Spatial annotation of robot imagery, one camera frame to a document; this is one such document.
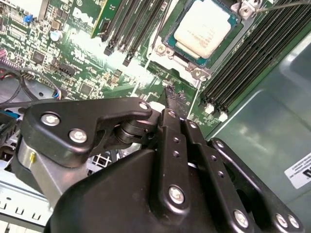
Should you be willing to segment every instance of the label sticker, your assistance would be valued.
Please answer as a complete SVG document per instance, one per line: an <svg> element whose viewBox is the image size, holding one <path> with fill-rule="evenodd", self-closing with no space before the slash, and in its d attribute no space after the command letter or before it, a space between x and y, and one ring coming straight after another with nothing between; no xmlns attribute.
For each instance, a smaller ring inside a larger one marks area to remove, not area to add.
<svg viewBox="0 0 311 233"><path fill-rule="evenodd" d="M311 153L284 171L296 189L311 181Z"/></svg>

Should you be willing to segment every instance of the silver screw head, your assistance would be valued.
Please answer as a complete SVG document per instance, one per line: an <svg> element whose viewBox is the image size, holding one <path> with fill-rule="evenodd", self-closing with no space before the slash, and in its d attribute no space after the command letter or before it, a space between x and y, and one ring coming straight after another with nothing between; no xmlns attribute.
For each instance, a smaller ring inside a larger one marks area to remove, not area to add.
<svg viewBox="0 0 311 233"><path fill-rule="evenodd" d="M288 227L287 222L282 215L276 214L276 219L282 227L284 227L284 228Z"/></svg>
<svg viewBox="0 0 311 233"><path fill-rule="evenodd" d="M217 145L218 145L219 147L224 148L224 145L223 145L223 143L222 143L221 141L216 141L216 143L217 143Z"/></svg>
<svg viewBox="0 0 311 233"><path fill-rule="evenodd" d="M173 111L169 111L169 115L171 116L171 117L176 117L176 114L175 114L175 112L173 112Z"/></svg>
<svg viewBox="0 0 311 233"><path fill-rule="evenodd" d="M190 121L190 126L193 127L194 129L195 129L195 128L198 128L198 127L196 126L196 124L195 124L194 122L192 122L192 121Z"/></svg>
<svg viewBox="0 0 311 233"><path fill-rule="evenodd" d="M140 102L139 103L139 106L144 109L144 110L147 110L148 109L148 105L146 103L143 103L143 102Z"/></svg>
<svg viewBox="0 0 311 233"><path fill-rule="evenodd" d="M180 188L176 186L171 186L169 189L169 195L173 202L176 204L182 204L185 200L184 194Z"/></svg>
<svg viewBox="0 0 311 233"><path fill-rule="evenodd" d="M43 124L48 126L56 126L60 123L60 119L53 114L44 114L41 117L41 121L43 122Z"/></svg>
<svg viewBox="0 0 311 233"><path fill-rule="evenodd" d="M87 140L87 135L83 130L72 130L69 133L69 138L76 143L84 143Z"/></svg>
<svg viewBox="0 0 311 233"><path fill-rule="evenodd" d="M248 221L245 215L240 211L236 210L234 211L234 217L237 220L237 222L240 224L240 226L247 228L248 227Z"/></svg>
<svg viewBox="0 0 311 233"><path fill-rule="evenodd" d="M294 227L299 228L299 223L293 216L288 215L288 219Z"/></svg>

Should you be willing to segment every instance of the motherboard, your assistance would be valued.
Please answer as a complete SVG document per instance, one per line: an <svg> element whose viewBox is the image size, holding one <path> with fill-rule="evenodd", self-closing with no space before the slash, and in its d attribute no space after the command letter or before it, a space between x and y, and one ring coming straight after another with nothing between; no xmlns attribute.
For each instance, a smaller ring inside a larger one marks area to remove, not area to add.
<svg viewBox="0 0 311 233"><path fill-rule="evenodd" d="M208 136L311 30L309 5L263 11L290 2L0 0L0 64L72 100L173 86Z"/></svg>

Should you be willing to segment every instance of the capacitor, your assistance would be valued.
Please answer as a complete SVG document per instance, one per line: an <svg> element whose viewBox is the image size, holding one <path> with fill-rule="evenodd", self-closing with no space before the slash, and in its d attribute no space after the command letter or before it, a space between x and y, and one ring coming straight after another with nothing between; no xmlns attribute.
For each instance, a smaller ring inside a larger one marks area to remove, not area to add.
<svg viewBox="0 0 311 233"><path fill-rule="evenodd" d="M50 34L50 38L52 41L57 42L63 38L63 33L61 31L52 31Z"/></svg>
<svg viewBox="0 0 311 233"><path fill-rule="evenodd" d="M7 55L8 55L8 52L5 49L0 50L0 60L3 58L6 58Z"/></svg>

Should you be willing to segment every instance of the ram slot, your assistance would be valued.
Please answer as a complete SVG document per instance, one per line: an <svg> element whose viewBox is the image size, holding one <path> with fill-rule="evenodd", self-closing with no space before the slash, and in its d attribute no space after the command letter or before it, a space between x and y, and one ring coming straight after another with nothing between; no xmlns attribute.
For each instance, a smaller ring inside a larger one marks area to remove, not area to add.
<svg viewBox="0 0 311 233"><path fill-rule="evenodd" d="M102 30L101 30L101 38L102 38L103 42L106 41L110 37L111 32L115 28L115 26L116 26L116 24L117 24L117 22L121 16L121 13L122 13L124 7L127 5L128 1L129 0L123 0L120 3L115 16L113 17L113 20L111 22L103 25Z"/></svg>
<svg viewBox="0 0 311 233"><path fill-rule="evenodd" d="M274 26L270 30L266 30L262 39L256 43L256 46L252 48L252 53L248 55L248 63L244 64L238 73L233 73L233 77L238 79L222 92L215 96L215 100L223 106L226 100L232 95L233 92L239 90L239 87L243 86L245 82L255 79L252 73L260 66L260 64L266 61L266 58L270 56L272 47L275 47L282 39L282 33L288 33L291 24L295 24L295 21L289 21L291 16L296 12L295 8L287 9L281 15L280 20L274 22Z"/></svg>
<svg viewBox="0 0 311 233"><path fill-rule="evenodd" d="M249 73L249 68L252 66L252 64L257 64L257 61L254 61L255 59L260 59L261 51L265 49L266 44L272 44L273 40L275 38L275 34L282 29L282 25L286 23L292 14L294 14L294 10L289 10L282 12L280 15L281 20L275 20L273 27L269 27L264 31L264 33L261 36L261 41L257 41L253 45L250 46L249 51L247 52L247 57L243 58L243 61L247 62L241 62L239 66L235 67L232 72L229 75L229 78L224 82L222 85L223 88L217 90L213 94L213 99L215 102L219 103L221 105L222 98L228 97L229 93L231 93L231 89L234 89L236 86L239 86L243 82L243 76L247 73Z"/></svg>
<svg viewBox="0 0 311 233"><path fill-rule="evenodd" d="M280 4L287 3L290 1L283 0L279 1ZM212 94L218 90L218 88L223 86L223 82L226 81L226 77L228 74L234 69L237 68L238 65L241 64L241 60L248 52L251 43L260 38L262 31L266 30L272 23L275 18L278 17L280 11L272 11L266 16L260 25L245 41L240 49L233 55L232 59L224 65L224 67L219 71L219 73L215 76L215 78L211 81L211 83L207 86L207 88L203 91L201 97L208 98L212 96Z"/></svg>
<svg viewBox="0 0 311 233"><path fill-rule="evenodd" d="M129 21L131 17L134 15L134 12L137 10L137 7L139 6L140 0L132 0L130 6L128 7L125 16L123 17L123 20L118 28L118 30L114 33L112 39L109 41L108 46L105 49L105 54L110 56L115 46L120 42L120 39L125 31L125 28L128 26Z"/></svg>
<svg viewBox="0 0 311 233"><path fill-rule="evenodd" d="M239 89L233 90L232 94L223 100L223 105L229 107L233 102L238 98L242 92L246 90L246 88L258 77L269 65L270 63L286 48L288 43L294 39L301 30L311 22L309 17L304 17L306 14L310 14L311 8L307 6L302 12L303 15L298 15L298 18L302 19L302 21L297 24L297 21L291 21L291 29L290 33L286 33L283 35L283 43L278 44L277 46L274 46L274 48L271 48L272 54L270 55L270 59L266 59L266 57L263 58L263 64L260 66L260 68L257 68L254 73L252 73L251 79L248 79L243 85L239 87Z"/></svg>
<svg viewBox="0 0 311 233"><path fill-rule="evenodd" d="M149 16L147 22L144 24L142 30L140 31L139 36L135 39L133 45L130 47L129 52L126 56L125 61L123 62L123 64L125 66L128 66L132 60L132 58L134 57L135 53L137 52L142 40L144 39L145 35L147 34L150 26L152 25L156 15L159 13L161 6L163 5L163 3L165 2L165 0L159 0L156 4L156 6L154 7L151 15Z"/></svg>
<svg viewBox="0 0 311 233"><path fill-rule="evenodd" d="M128 46L130 45L135 32L137 32L139 24L142 22L142 19L144 17L144 15L146 14L147 10L148 10L148 6L151 4L150 0L145 0L143 6L139 9L139 13L137 18L135 19L132 27L129 30L129 33L127 34L127 36L122 40L122 42L119 45L119 49L120 50L127 50Z"/></svg>

